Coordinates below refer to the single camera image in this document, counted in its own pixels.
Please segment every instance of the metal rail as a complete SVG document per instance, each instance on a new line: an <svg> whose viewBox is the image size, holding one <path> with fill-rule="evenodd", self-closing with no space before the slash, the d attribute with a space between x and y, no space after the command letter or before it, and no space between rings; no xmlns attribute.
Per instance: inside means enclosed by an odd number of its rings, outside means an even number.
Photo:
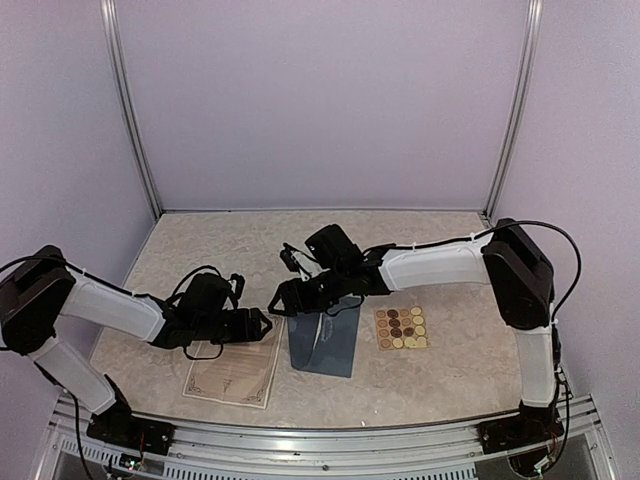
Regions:
<svg viewBox="0 0 640 480"><path fill-rule="evenodd" d="M506 455L505 452L483 454L476 431L478 423L513 413L442 424L339 430L241 427L140 414L168 420L176 426L174 442L167 457L145 456L145 462L156 469L155 473L150 469L145 475L149 478L199 480L208 478L202 475L214 472L219 478L331 477L337 480L356 475L364 475L367 479L388 479L390 476L421 477L429 475L429 472L475 472L475 462ZM89 416L88 411L81 410L83 432ZM570 437L594 434L599 426L600 418L590 396L571 400ZM62 397L49 424L50 436L43 448L44 453L51 456L63 449L77 455L74 428L73 403L70 398ZM61 445L63 440L66 442L64 448ZM83 446L89 460L103 463L109 455L117 457L123 452L135 453L84 436ZM47 462L50 464L51 460L46 460L45 455L43 464ZM46 476L45 468L40 470L42 475L35 476L35 479L50 478Z"/></svg>
<svg viewBox="0 0 640 480"><path fill-rule="evenodd" d="M524 105L529 90L529 80L531 78L531 72L533 71L541 18L542 0L529 0L524 44L522 46L520 67L516 79L516 89L511 103L511 112L509 113L509 123L507 124L507 131L505 132L502 147L500 148L500 159L498 160L498 167L493 177L491 189L489 190L489 198L487 199L487 204L484 209L485 215L489 220L493 219L493 215L496 212L504 182L507 178L509 164L513 157L513 149L518 137L518 130L522 122Z"/></svg>
<svg viewBox="0 0 640 480"><path fill-rule="evenodd" d="M140 128L133 108L131 92L129 91L127 71L125 69L124 55L122 53L122 43L120 42L120 30L118 29L116 4L114 0L101 0L100 3L102 7L102 20L104 22L104 29L107 36L107 46L109 47L109 58L111 60L111 68L113 69L115 77L120 107L122 108L122 116L124 118L125 126L127 127L129 140L133 147L136 167L140 174L145 197L149 204L149 208L151 209L151 213L157 221L163 213L162 204L160 203L158 190L153 181L151 168L149 167L149 162L147 161L147 156L142 145Z"/></svg>

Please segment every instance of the wire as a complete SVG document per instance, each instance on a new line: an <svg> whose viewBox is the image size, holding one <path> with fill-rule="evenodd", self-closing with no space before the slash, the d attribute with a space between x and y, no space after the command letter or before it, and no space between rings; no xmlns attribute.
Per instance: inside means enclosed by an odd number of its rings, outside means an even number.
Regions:
<svg viewBox="0 0 640 480"><path fill-rule="evenodd" d="M355 305L351 305L350 307L343 307L340 310L338 310L337 312L334 313L329 313L329 310L325 310L324 314L329 316L329 317L337 317L339 314L341 314L342 312L346 311L346 310L353 310L354 308L359 308L360 306L362 306L362 304L364 303L364 295L360 295L360 302L358 302Z"/></svg>
<svg viewBox="0 0 640 480"><path fill-rule="evenodd" d="M51 262L55 262L58 263L60 265L64 265L66 267L69 267L71 270L73 270L76 273L79 273L87 278L90 278L91 280L94 280L95 282L98 282L106 287L109 288L113 288L114 290L123 293L125 295L130 295L130 296L144 296L144 295L134 295L133 292L126 290L122 287L118 287L117 285L114 285L111 282L108 282L107 280L104 280L100 277L97 277L95 275L92 275L91 273L86 272L85 270L83 270L80 267L77 267L76 265L74 265L73 263L69 263L68 261L66 261L64 258L60 258L60 257L53 257L53 256L47 256L47 255L27 255L26 257L20 257L20 258L16 258L15 260L10 261L9 263L3 265L2 267L0 267L0 273L4 272L5 270L8 270L9 268L13 267L14 265L18 265L20 263L24 263L24 262L28 262L30 260L48 260Z"/></svg>
<svg viewBox="0 0 640 480"><path fill-rule="evenodd" d="M558 310L560 310L560 307L562 307L562 305L564 305L566 300L569 298L569 296L575 290L576 285L578 284L578 281L580 280L580 276L582 275L582 255L580 254L580 249L578 248L578 245L576 244L575 240L573 240L571 235L569 235L562 228L560 228L560 227L558 227L556 225L553 225L551 223L541 222L541 221L538 221L538 220L516 220L516 221L513 221L513 222L505 223L503 225L499 225L497 227L492 227L492 228L489 228L487 230L484 230L484 231L476 234L474 238L478 239L478 238L486 237L487 235L490 235L492 233L498 232L500 230L504 230L506 228L511 228L511 227L515 227L515 226L519 226L519 225L528 225L528 226L533 226L533 227L543 227L543 228L547 228L549 230L553 230L553 231L559 233L560 235L562 235L564 238L566 238L567 241L573 247L573 251L574 251L574 253L576 255L576 274L575 274L575 277L574 277L573 281L571 282L571 285L569 285L569 288L567 289L566 293L562 296L560 301L558 301L558 303L556 304L555 308L553 309L552 317L555 317L556 313L558 313ZM474 238L472 238L471 236L468 236L468 237L455 237L455 238L449 238L447 240L441 240L439 242L423 243L423 244L420 244L420 245L394 245L394 244L377 245L375 247L367 248L365 250L365 253L368 252L368 251L371 251L371 250L373 250L375 248L381 248L381 247L388 248L389 250L422 250L422 249L426 249L426 248L441 247L443 245L449 245L451 243L470 242Z"/></svg>
<svg viewBox="0 0 640 480"><path fill-rule="evenodd" d="M499 230L514 227L517 225L530 225L534 227L548 228L549 230L558 232L560 235L566 238L567 241L571 244L571 247L573 247L573 251L576 255L576 274L575 274L575 277L573 278L573 281L571 282L571 285L569 285L569 288L567 289L566 293L562 296L562 298L558 301L555 308L553 309L553 317L555 317L556 313L558 313L558 310L560 310L560 307L562 307L564 302L566 302L566 300L575 290L576 285L578 285L578 281L580 281L580 275L582 275L582 255L580 254L580 249L578 248L578 245L576 244L575 240L571 237L571 235L569 235L562 228L556 225L553 225L551 223L541 222L538 220L517 220L511 223L505 223L504 225L499 225L497 227L490 228L489 230L485 230L484 232L480 232L478 235L476 235L476 238L482 238L491 233L497 232Z"/></svg>
<svg viewBox="0 0 640 480"><path fill-rule="evenodd" d="M222 277L220 270L218 270L216 267L213 267L211 265L201 265L198 268L194 268L189 273L187 273L184 277L182 277L182 280L180 280L180 282L178 282L178 285L176 285L176 288L173 289L173 292L171 293L171 297L174 297L178 293L178 290L180 290L180 287L182 287L182 285L184 285L184 283L187 280L189 280L196 273L201 272L202 270L213 270L216 273L216 275L218 275L219 277Z"/></svg>
<svg viewBox="0 0 640 480"><path fill-rule="evenodd" d="M69 392L69 395L71 395L71 398L73 399L73 406L76 412L76 441L78 442L80 462L82 463L82 468L84 468L84 473L86 473L87 478L89 478L89 480L94 480L91 472L89 471L87 460L84 458L84 452L82 451L82 439L80 438L80 404L78 403L78 398L73 393Z"/></svg>
<svg viewBox="0 0 640 480"><path fill-rule="evenodd" d="M560 461L560 457L562 457L562 454L564 453L564 449L567 446L567 440L569 439L569 423L571 422L571 406L570 406L569 399L571 397L571 388L569 388L569 382L567 380L564 380L562 382L560 381L558 374L556 374L556 380L564 386L564 397L565 397L564 401L565 401L567 418L566 418L566 424L564 427L564 437L562 438L562 445L560 446L560 451L558 452L558 455L556 455L555 458L552 459L552 462L549 465L549 468L545 469L542 473L547 473L549 470L551 470L554 466L558 464L558 462Z"/></svg>
<svg viewBox="0 0 640 480"><path fill-rule="evenodd" d="M220 351L215 357L193 357L187 353L187 347L182 347L182 351L184 352L185 357L187 357L189 360L193 360L194 362L199 362L201 360L217 360L218 358L220 358L220 355L222 355L222 352L224 352L224 343L220 344Z"/></svg>

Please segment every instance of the white wall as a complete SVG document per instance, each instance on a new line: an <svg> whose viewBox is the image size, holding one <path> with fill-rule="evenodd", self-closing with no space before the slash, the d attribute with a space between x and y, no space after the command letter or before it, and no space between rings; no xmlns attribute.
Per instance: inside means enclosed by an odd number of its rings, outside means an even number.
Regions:
<svg viewBox="0 0 640 480"><path fill-rule="evenodd" d="M481 209L526 0L118 2L168 209Z"/></svg>
<svg viewBox="0 0 640 480"><path fill-rule="evenodd" d="M545 2L499 216L557 223L584 277L560 315L564 363L593 393L623 479L640 472L640 3ZM540 235L561 293L571 249Z"/></svg>
<svg viewBox="0 0 640 480"><path fill-rule="evenodd" d="M115 282L152 228L98 1L0 2L0 264L47 243ZM88 352L96 329L58 332ZM0 478L27 477L58 390L0 353Z"/></svg>

